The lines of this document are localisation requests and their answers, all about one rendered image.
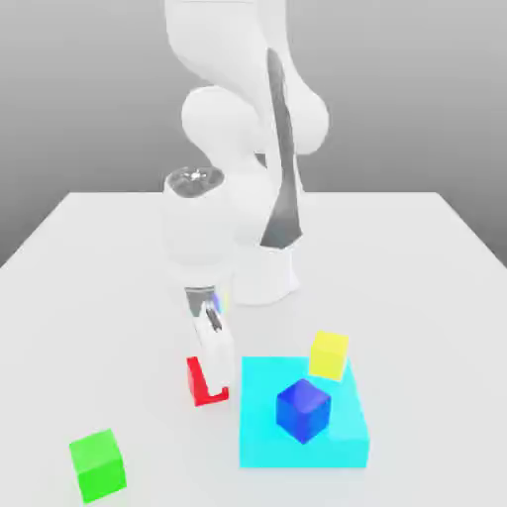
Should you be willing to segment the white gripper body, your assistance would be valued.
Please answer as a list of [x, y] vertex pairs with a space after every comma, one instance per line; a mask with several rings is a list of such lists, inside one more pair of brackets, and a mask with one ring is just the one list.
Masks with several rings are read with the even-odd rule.
[[214, 307], [202, 307], [194, 319], [199, 339], [198, 359], [211, 395], [235, 381], [234, 340], [229, 326]]

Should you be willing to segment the small red cube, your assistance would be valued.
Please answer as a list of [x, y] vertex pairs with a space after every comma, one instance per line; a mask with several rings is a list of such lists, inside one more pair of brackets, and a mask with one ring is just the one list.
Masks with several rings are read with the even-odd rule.
[[190, 393], [193, 398], [194, 406], [204, 406], [223, 402], [229, 399], [229, 388], [223, 387], [215, 395], [209, 392], [202, 368], [197, 356], [190, 356], [186, 359], [187, 380]]

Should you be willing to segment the small blue cube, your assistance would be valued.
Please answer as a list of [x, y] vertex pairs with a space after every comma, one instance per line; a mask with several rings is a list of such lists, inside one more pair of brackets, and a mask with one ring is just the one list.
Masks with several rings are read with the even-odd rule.
[[300, 444], [306, 444], [330, 422], [332, 397], [305, 378], [276, 396], [276, 424]]

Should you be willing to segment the small yellow cube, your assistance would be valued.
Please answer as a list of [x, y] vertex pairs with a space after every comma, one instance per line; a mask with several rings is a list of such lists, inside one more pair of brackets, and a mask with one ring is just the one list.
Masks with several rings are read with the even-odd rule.
[[309, 373], [341, 381], [347, 365], [348, 351], [348, 336], [318, 331], [311, 346]]

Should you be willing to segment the small green cube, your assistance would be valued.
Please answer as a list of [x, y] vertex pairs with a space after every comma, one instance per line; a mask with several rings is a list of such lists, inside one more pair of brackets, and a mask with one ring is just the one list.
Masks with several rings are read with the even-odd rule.
[[127, 487], [123, 456], [111, 429], [71, 442], [69, 451], [85, 504]]

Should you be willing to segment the large cyan box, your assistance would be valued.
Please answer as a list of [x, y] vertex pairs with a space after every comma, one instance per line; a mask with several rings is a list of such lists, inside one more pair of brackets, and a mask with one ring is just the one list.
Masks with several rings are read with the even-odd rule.
[[[277, 394], [300, 378], [332, 397], [329, 425], [306, 444], [276, 424]], [[335, 381], [310, 375], [307, 357], [243, 357], [239, 445], [242, 467], [365, 467], [370, 437], [351, 364]]]

